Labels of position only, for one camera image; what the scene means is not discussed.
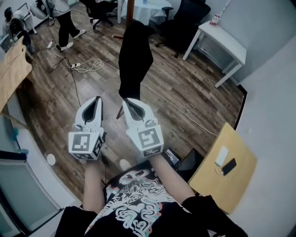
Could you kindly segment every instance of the power strip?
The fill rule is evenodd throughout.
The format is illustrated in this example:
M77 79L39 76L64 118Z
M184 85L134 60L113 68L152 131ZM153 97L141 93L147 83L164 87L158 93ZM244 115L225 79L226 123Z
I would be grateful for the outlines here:
M53 43L54 43L54 41L53 41L53 40L52 40L52 41L50 41L50 43L47 45L47 49L50 49Z

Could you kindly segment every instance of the wooden desk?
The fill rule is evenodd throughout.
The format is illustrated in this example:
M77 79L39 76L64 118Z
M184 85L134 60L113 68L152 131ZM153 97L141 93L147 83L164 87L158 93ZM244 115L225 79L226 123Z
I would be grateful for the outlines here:
M228 155L223 163L235 158L236 167L226 176L218 175L215 163L220 148L228 148ZM226 123L210 151L189 180L189 185L202 196L211 195L217 205L226 213L232 213L243 196L257 164L257 158L244 144L235 130Z
M26 47L22 41L23 37L10 48L3 61L0 62L0 113L14 91L32 71L32 65L26 61ZM22 127L28 128L10 115L3 112L2 114Z

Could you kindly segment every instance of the sneaker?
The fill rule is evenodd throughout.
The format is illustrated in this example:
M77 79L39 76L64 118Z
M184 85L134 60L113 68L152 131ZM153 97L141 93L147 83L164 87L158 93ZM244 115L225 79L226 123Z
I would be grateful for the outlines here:
M64 51L66 49L69 49L73 46L73 42L68 43L65 47L61 47L61 51Z
M121 159L119 162L119 165L120 165L120 168L122 169L122 171L126 171L129 168L131 168L130 163L125 159Z
M80 35L84 34L86 32L86 30L80 30L80 32L78 33L78 35L74 36L73 39L78 38Z

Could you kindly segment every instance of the white desk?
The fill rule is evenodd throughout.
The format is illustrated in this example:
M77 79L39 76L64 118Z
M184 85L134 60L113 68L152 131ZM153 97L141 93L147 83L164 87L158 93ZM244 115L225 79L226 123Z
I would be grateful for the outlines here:
M29 30L33 30L33 32L35 34L37 34L37 31L35 30L35 27L33 25L33 19L32 19L32 13L29 12L28 15L26 15L24 18L22 18L22 20L26 23L28 29L25 27L25 30L29 31Z
M141 21L144 25L149 24L152 17L165 17L166 14L162 10L163 7L172 6L166 0L147 0L147 4L143 0L135 0L134 19ZM120 24L121 17L127 14L127 0L118 0L117 7L117 23Z
M245 65L247 50L221 27L219 27L218 25L213 26L208 21L199 26L198 31L196 32L191 44L189 45L183 57L184 61L187 59L189 53L191 52L197 40L201 38L203 35L206 35L212 40L214 40L217 44L223 47L234 58L233 62L231 62L222 71L223 73L227 72L227 74L220 81L217 82L217 84L215 85L215 87L217 88L223 82L225 82L229 77L231 77L238 69L240 69L243 65Z

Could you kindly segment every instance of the person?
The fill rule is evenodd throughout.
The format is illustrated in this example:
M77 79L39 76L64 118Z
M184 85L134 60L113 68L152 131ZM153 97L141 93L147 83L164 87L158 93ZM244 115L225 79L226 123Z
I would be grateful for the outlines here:
M2 27L3 35L9 34L9 23L13 18L17 18L21 20L24 17L24 15L20 10L13 12L11 7L8 7L4 11L4 16L5 16L5 20L3 22L3 27Z
M211 196L195 196L162 155L129 168L104 188L99 166L87 161L83 209L65 208L56 237L247 236Z
M43 4L47 6L46 0L42 0ZM59 46L61 51L69 49L73 46L73 42L69 42L69 34L73 39L78 38L84 34L86 30L78 30L71 20L70 6L67 0L53 0L55 5L53 9L53 17L56 17L60 23L59 29Z
M18 38L23 38L23 44L26 46L27 51L30 54L35 53L35 46L32 40L30 39L30 36L28 32L25 30L24 21L22 18L24 15L20 10L16 10L15 12L12 11L11 7L8 7L4 11L5 21L3 23L2 33L3 35L9 34L10 38L13 39L15 35L17 34ZM16 32L12 32L10 30L10 26L13 24L14 28L17 29Z

